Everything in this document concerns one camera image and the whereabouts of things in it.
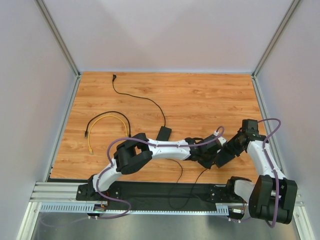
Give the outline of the black network switch box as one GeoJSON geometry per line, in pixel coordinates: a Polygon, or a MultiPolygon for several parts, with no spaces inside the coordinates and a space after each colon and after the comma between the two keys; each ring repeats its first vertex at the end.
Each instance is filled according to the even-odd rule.
{"type": "Polygon", "coordinates": [[[214,160],[215,161],[215,165],[218,168],[221,168],[222,166],[224,166],[225,164],[229,163],[232,159],[234,159],[236,157],[236,155],[230,155],[230,154],[227,153],[226,144],[222,147],[222,149],[217,154],[217,156],[216,156],[216,158],[214,160]]]}

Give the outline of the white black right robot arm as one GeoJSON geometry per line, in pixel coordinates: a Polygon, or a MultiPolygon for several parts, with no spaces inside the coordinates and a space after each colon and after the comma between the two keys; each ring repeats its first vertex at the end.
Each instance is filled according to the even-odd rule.
{"type": "Polygon", "coordinates": [[[248,204],[253,219],[264,220],[273,228],[276,223],[292,221],[297,183],[288,179],[278,167],[270,151],[269,136],[259,133],[259,121],[244,119],[237,134],[224,146],[226,160],[230,161],[246,152],[254,163],[256,183],[237,179],[233,191],[248,204]]]}

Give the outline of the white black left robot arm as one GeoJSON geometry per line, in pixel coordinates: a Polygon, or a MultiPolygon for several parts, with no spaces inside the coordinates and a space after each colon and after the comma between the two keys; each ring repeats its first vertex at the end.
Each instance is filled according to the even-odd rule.
{"type": "Polygon", "coordinates": [[[111,147],[107,148],[109,164],[100,173],[89,178],[86,190],[88,197],[107,191],[119,177],[138,172],[151,160],[193,161],[210,168],[227,140],[215,131],[199,142],[190,137],[180,141],[160,141],[147,138],[145,133],[120,138],[110,145],[118,142],[120,144],[113,157],[110,155],[111,147]]]}

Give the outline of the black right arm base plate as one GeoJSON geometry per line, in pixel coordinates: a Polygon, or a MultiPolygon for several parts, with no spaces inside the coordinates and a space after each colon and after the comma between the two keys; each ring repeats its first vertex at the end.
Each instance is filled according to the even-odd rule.
{"type": "Polygon", "coordinates": [[[234,188],[227,185],[210,185],[209,196],[210,200],[214,203],[235,203],[239,200],[239,197],[234,192],[234,188]]]}

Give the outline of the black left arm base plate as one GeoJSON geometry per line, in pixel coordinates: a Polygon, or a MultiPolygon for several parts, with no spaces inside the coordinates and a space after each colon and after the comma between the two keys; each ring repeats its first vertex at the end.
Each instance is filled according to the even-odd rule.
{"type": "MultiPolygon", "coordinates": [[[[110,187],[106,191],[101,191],[102,194],[118,199],[120,197],[120,188],[118,187],[110,187]]],[[[103,196],[101,196],[92,186],[89,184],[79,185],[76,192],[75,199],[77,201],[101,201],[106,200],[103,196]]]]}

